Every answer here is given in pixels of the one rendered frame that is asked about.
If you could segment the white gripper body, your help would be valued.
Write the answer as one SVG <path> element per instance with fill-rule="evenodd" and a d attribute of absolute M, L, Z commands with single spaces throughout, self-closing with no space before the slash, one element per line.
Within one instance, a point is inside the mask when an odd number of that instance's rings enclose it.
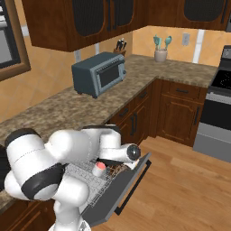
<path fill-rule="evenodd" d="M 136 166 L 137 166 L 137 164 L 139 163 L 139 159 L 137 160 L 137 161 L 135 161 L 135 162 L 133 162 L 133 163 L 127 163 L 127 167 L 129 167 L 130 169 L 134 169 Z"/>

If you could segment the brown bowl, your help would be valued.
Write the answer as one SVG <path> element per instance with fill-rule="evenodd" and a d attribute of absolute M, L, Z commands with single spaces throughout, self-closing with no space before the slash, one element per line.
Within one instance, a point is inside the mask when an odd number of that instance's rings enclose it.
<path fill-rule="evenodd" d="M 128 171 L 129 168 L 124 164 L 119 165 L 108 165 L 106 167 L 106 174 L 112 178 L 114 178 L 116 175 L 120 174 L 123 171 Z"/>

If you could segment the dark grey dishwasher door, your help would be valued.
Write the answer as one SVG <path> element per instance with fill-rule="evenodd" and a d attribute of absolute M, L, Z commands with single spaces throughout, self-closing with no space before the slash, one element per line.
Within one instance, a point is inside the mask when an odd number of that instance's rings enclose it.
<path fill-rule="evenodd" d="M 107 222 L 113 213 L 118 216 L 121 214 L 151 166 L 151 155 L 150 152 L 145 154 L 133 171 L 123 171 L 118 174 L 95 206 L 86 208 L 82 212 L 83 218 L 91 227 Z"/>

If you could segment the white cup with red inside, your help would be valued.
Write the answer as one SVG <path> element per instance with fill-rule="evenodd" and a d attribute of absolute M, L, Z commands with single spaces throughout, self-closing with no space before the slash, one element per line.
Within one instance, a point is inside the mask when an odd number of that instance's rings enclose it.
<path fill-rule="evenodd" d="M 92 169 L 92 174 L 96 177 L 101 177 L 106 169 L 106 165 L 103 162 L 96 162 Z"/>

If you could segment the dark wood cupboard door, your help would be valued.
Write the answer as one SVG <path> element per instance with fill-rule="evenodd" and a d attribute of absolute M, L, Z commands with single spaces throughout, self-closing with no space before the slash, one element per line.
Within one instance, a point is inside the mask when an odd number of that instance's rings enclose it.
<path fill-rule="evenodd" d="M 197 124 L 194 125 L 197 107 Z M 194 144 L 203 105 L 182 98 L 162 95 L 157 123 L 157 135 L 187 146 Z"/>

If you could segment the dark wood cupboard doors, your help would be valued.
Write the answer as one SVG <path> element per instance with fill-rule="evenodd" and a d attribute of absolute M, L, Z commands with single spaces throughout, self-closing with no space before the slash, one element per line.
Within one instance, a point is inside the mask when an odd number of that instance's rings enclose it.
<path fill-rule="evenodd" d="M 130 135 L 132 131 L 132 121 L 131 116 L 136 113 L 138 115 L 137 119 L 137 130 L 134 135 Z M 142 140 L 146 137 L 148 132 L 148 123 L 150 116 L 150 108 L 148 101 L 140 104 L 125 120 L 119 125 L 121 131 L 122 144 L 125 143 L 135 143 L 140 144 Z"/>

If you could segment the dark wood drawer front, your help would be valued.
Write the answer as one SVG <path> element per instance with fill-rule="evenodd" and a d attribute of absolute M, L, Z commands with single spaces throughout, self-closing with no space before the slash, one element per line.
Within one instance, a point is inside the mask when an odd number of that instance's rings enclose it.
<path fill-rule="evenodd" d="M 134 106 L 139 106 L 148 96 L 151 95 L 152 87 L 148 86 L 134 98 Z"/>
<path fill-rule="evenodd" d="M 130 101 L 117 113 L 115 120 L 117 123 L 123 121 L 132 112 L 133 104 L 134 103 Z"/>
<path fill-rule="evenodd" d="M 207 94 L 207 89 L 164 80 L 162 82 L 162 93 L 171 97 L 181 97 L 203 103 Z"/>

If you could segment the steel oven with hob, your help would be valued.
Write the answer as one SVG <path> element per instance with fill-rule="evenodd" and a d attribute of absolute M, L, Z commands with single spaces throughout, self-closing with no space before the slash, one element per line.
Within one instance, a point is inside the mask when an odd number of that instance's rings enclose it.
<path fill-rule="evenodd" d="M 193 150 L 231 163 L 231 45 L 209 83 Z"/>

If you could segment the blue-grey toaster oven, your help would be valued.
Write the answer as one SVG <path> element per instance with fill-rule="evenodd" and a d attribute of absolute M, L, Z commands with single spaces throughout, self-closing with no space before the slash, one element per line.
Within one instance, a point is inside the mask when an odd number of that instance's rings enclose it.
<path fill-rule="evenodd" d="M 125 79 L 125 57 L 104 51 L 73 64 L 71 70 L 74 89 L 97 98 Z"/>

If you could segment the beige utensil pot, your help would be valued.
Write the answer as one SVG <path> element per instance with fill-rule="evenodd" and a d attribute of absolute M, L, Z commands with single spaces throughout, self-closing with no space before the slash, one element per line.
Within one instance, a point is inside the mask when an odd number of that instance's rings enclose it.
<path fill-rule="evenodd" d="M 159 49 L 154 52 L 154 59 L 156 62 L 165 62 L 167 59 L 168 51 L 166 49 Z"/>

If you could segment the wooden knife block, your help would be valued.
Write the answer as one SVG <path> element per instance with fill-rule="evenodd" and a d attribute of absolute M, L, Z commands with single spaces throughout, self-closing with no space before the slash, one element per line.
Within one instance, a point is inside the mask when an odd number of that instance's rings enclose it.
<path fill-rule="evenodd" d="M 116 47 L 114 48 L 114 53 L 118 53 L 118 54 L 122 54 L 123 56 L 125 56 L 126 50 L 126 40 L 124 38 L 122 38 L 121 40 L 118 40 L 116 43 Z"/>

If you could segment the dark wood base cupboard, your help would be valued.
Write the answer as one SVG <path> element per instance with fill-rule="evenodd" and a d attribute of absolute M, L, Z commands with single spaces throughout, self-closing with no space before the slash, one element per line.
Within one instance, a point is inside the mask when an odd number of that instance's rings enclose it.
<path fill-rule="evenodd" d="M 0 231 L 48 231 L 55 222 L 54 200 L 15 200 L 0 211 Z"/>

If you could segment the teal spatula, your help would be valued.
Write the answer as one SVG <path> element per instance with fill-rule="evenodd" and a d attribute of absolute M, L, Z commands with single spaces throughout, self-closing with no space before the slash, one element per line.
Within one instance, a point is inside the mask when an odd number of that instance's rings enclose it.
<path fill-rule="evenodd" d="M 157 35 L 155 35 L 153 37 L 153 41 L 155 44 L 155 50 L 159 50 L 161 48 L 162 39 L 160 37 L 158 37 Z"/>

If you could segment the teal spoon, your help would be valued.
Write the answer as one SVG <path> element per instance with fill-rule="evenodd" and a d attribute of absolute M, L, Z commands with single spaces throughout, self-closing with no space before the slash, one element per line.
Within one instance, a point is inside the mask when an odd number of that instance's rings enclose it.
<path fill-rule="evenodd" d="M 172 40 L 172 37 L 171 36 L 168 36 L 166 39 L 165 39 L 165 50 L 168 49 L 168 46 L 171 44 L 171 40 Z"/>

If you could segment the dark wood wall cupboards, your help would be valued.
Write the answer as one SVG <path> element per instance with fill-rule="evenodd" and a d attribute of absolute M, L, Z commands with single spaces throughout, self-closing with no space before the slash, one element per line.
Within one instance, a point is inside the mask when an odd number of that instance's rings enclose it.
<path fill-rule="evenodd" d="M 148 0 L 22 0 L 33 46 L 76 51 L 147 24 Z"/>
<path fill-rule="evenodd" d="M 149 25 L 231 32 L 231 0 L 149 0 Z"/>

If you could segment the wooden window frame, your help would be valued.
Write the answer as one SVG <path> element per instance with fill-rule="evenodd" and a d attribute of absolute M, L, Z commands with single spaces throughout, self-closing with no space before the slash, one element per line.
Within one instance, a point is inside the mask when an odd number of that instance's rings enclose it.
<path fill-rule="evenodd" d="M 0 82 L 30 69 L 14 0 L 0 0 Z"/>

